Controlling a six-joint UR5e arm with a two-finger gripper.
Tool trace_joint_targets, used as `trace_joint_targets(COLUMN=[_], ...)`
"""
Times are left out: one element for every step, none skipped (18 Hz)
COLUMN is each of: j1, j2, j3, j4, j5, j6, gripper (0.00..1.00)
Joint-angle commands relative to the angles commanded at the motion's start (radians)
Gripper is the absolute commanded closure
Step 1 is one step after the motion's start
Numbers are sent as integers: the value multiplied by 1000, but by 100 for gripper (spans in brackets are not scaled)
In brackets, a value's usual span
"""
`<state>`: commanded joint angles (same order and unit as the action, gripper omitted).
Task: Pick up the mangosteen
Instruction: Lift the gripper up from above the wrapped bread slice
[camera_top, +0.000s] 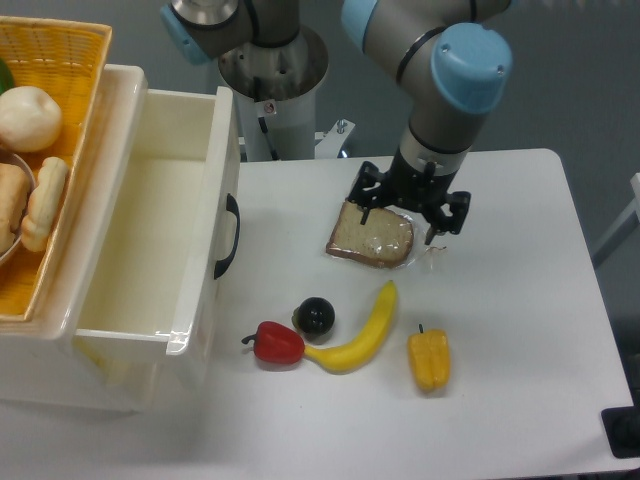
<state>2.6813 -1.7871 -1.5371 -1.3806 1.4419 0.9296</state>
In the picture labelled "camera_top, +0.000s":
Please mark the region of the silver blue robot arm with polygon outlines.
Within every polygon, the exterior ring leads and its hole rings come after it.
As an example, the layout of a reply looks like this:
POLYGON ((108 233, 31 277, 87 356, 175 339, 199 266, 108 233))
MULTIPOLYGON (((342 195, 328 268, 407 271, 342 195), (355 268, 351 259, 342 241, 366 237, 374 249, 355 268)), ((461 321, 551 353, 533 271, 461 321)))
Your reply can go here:
MULTIPOLYGON (((512 69, 507 42, 484 21, 505 1, 345 1, 355 46, 407 93, 413 109, 390 168, 363 164, 349 200, 364 214, 420 214, 428 236, 458 234, 471 196, 451 183, 512 69)), ((322 39, 296 1, 170 1, 162 22, 192 64, 216 62, 241 105, 251 160, 298 159, 313 149, 315 94, 328 71, 322 39)))

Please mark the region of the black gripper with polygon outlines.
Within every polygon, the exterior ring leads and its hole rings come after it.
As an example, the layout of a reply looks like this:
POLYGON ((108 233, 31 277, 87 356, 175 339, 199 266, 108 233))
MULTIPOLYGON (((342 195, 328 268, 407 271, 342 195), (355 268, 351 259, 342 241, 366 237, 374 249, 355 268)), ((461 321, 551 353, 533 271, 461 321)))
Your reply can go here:
POLYGON ((428 151, 427 158, 410 158, 398 149, 387 172, 364 161, 347 201, 361 212, 365 225, 372 210, 390 205, 420 213, 429 224, 425 244, 447 233, 459 235, 469 212, 471 193, 450 191, 464 156, 428 151))

